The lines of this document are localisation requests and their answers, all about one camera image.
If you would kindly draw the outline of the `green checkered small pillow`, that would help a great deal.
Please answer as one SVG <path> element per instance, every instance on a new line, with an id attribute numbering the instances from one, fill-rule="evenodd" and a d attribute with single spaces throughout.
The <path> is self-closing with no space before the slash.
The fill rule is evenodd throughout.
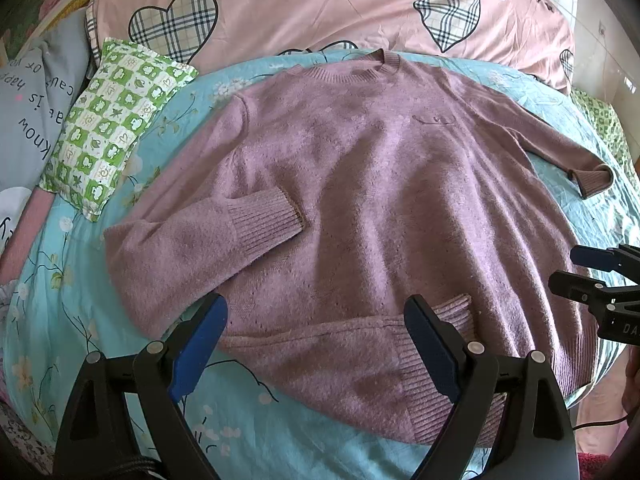
<path id="1" fill-rule="evenodd" d="M 101 64 L 68 112 L 39 183 L 99 219 L 154 117 L 198 70 L 142 44 L 108 38 Z"/>

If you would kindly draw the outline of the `grey lettered pillow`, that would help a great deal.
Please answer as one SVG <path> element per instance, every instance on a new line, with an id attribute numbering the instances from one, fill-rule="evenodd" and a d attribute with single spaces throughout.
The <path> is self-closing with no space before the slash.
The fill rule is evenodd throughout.
<path id="1" fill-rule="evenodd" d="M 12 237 L 90 64 L 80 9 L 1 69 L 1 246 Z"/>

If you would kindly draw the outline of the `pink heart-print quilt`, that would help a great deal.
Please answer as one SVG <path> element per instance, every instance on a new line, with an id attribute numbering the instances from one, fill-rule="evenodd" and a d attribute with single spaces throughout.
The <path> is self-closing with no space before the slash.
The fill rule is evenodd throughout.
<path id="1" fill-rule="evenodd" d="M 90 44 L 129 40 L 207 74 L 277 54 L 386 49 L 469 58 L 569 92 L 575 41 L 549 0 L 90 0 Z"/>

